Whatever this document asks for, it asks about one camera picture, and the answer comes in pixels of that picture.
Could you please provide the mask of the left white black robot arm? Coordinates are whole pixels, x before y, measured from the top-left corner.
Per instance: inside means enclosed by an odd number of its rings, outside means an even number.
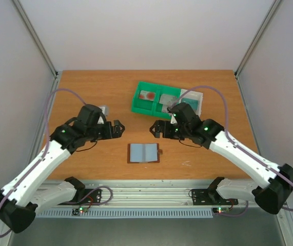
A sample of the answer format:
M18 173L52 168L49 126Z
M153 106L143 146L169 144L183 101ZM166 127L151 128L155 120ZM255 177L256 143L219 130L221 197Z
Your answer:
M85 185L75 177L66 178L58 186L39 194L36 192L48 176L85 143L122 136L124 125L119 120L107 121L107 110L107 106L82 106L78 116L58 126L35 159L0 189L0 220L11 232L24 231L37 214L53 206L79 204L86 199Z

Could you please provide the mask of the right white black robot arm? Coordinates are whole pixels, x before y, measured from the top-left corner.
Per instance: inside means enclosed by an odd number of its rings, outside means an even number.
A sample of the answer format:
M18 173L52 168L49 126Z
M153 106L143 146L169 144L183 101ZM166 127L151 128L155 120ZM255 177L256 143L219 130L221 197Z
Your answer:
M240 168L252 180L230 180L217 177L208 187L206 201L211 205L223 200L239 199L256 203L269 214L278 214L293 191L293 168L264 159L233 138L212 119L201 120L190 105L174 106L171 120L157 120L150 127L156 138L190 139L194 144L211 150Z

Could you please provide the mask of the brown leather card holder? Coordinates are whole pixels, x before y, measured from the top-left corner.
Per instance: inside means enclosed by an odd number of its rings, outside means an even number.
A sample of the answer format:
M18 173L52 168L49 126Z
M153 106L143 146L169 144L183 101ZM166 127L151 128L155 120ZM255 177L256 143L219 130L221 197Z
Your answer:
M127 163L159 163L162 154L158 143L129 143Z

